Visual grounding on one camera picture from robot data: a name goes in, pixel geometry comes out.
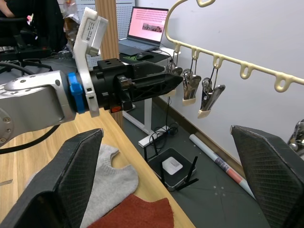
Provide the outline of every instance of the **laptop keyboard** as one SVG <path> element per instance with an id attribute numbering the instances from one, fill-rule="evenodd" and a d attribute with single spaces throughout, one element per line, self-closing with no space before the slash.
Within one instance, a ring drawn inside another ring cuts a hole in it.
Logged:
<path id="1" fill-rule="evenodd" d="M 152 46 L 152 45 L 149 45 L 149 44 L 136 42 L 136 41 L 133 41 L 133 40 L 130 40 L 130 39 L 120 40 L 119 43 L 123 44 L 123 45 L 126 45 L 126 46 L 129 46 L 129 47 L 138 48 L 138 49 L 141 49 L 141 50 L 150 49 L 150 48 L 155 47 L 155 46 Z"/>

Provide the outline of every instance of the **baseboard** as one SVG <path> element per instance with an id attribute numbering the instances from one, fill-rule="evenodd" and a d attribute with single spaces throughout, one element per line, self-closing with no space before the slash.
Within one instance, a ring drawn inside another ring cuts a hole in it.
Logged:
<path id="1" fill-rule="evenodd" d="M 167 110 L 167 103 L 159 97 L 152 99 L 161 109 Z M 236 172 L 238 172 L 243 178 L 245 178 L 242 165 L 235 160 L 229 153 L 223 148 L 217 145 L 201 130 L 191 124 L 184 116 L 177 112 L 174 108 L 169 107 L 169 115 L 172 116 L 176 122 L 179 123 L 189 134 L 195 134 L 203 143 L 205 143 L 211 150 L 213 150 L 219 157 L 221 157 L 228 165 L 230 165 Z"/>

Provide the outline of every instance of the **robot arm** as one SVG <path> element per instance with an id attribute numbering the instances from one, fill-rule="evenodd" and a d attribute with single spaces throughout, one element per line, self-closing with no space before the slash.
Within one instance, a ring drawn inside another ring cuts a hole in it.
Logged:
<path id="1" fill-rule="evenodd" d="M 98 53 L 106 24 L 85 9 L 74 48 L 78 73 L 53 71 L 0 85 L 0 146 L 22 133 L 72 121 L 76 113 L 89 111 L 95 117 L 102 107 L 130 110 L 132 102 L 166 94 L 182 81 L 162 66 L 124 65 L 118 59 L 99 61 L 89 72 L 86 54 Z"/>

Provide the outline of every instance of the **computer mouse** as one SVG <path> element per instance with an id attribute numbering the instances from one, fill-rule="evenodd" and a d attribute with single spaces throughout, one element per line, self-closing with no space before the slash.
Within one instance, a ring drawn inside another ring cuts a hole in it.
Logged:
<path id="1" fill-rule="evenodd" d="M 149 52 L 140 52 L 136 55 L 137 60 L 146 60 L 149 58 L 153 58 L 153 55 Z"/>

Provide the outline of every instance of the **laptop screen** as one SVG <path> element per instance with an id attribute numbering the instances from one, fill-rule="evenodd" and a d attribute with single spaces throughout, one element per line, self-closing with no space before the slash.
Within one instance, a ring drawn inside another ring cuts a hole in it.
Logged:
<path id="1" fill-rule="evenodd" d="M 160 44 L 168 9 L 133 7 L 128 37 Z"/>

